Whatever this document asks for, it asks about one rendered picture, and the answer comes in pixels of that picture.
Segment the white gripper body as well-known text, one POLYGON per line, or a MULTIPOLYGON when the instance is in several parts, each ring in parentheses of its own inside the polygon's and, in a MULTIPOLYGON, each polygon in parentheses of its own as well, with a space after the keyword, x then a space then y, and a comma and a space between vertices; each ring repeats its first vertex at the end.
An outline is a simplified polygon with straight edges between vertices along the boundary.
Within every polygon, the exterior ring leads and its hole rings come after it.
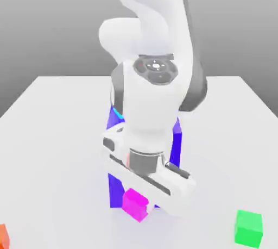
POLYGON ((129 170, 109 149, 102 150, 103 164, 108 173, 119 179, 124 187, 132 188, 168 214, 183 217, 190 204, 189 197, 195 188, 195 181, 164 166, 161 158, 157 170, 149 176, 140 176, 129 170))

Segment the small magenta cube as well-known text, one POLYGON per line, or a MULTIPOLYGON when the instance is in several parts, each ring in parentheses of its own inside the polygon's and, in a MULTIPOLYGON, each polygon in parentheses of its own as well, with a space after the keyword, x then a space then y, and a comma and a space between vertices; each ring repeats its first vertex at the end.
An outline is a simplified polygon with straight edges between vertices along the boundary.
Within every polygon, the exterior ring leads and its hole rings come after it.
POLYGON ((123 195, 122 209, 137 222, 142 222, 148 215, 149 201, 134 189, 128 189, 123 195))

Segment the small green cube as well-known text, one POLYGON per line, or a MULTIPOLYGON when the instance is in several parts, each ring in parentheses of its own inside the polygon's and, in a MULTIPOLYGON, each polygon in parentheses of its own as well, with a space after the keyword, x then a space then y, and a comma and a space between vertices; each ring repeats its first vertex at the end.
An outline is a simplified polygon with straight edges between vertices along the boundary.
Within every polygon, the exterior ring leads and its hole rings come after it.
POLYGON ((235 243, 259 248, 262 237, 262 215, 250 211, 237 210, 234 230, 235 243))

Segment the small orange cube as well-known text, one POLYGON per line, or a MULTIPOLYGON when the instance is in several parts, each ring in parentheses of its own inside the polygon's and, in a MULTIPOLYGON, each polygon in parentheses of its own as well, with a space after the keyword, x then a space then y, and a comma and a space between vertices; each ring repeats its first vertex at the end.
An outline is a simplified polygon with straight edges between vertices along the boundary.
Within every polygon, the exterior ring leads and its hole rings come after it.
POLYGON ((5 224, 0 224, 0 249, 9 249, 10 239, 5 224))

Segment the large blue box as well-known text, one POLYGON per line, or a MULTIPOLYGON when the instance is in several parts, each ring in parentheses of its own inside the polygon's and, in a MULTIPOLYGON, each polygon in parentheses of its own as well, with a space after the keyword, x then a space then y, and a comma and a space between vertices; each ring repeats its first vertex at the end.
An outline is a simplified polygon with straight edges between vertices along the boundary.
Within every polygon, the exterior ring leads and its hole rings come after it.
MULTIPOLYGON (((111 106, 106 128, 109 129, 122 122, 124 122, 123 116, 118 115, 115 112, 113 106, 111 106)), ((176 165, 177 167, 180 166, 181 144, 182 144, 182 130, 181 130, 179 119, 176 119, 176 123, 173 127, 173 142, 172 142, 172 149, 171 149, 169 161, 172 164, 176 165)), ((122 197, 125 193, 123 184, 119 179, 117 179, 111 174, 108 174, 108 182, 109 182, 110 207, 121 208, 122 197)))

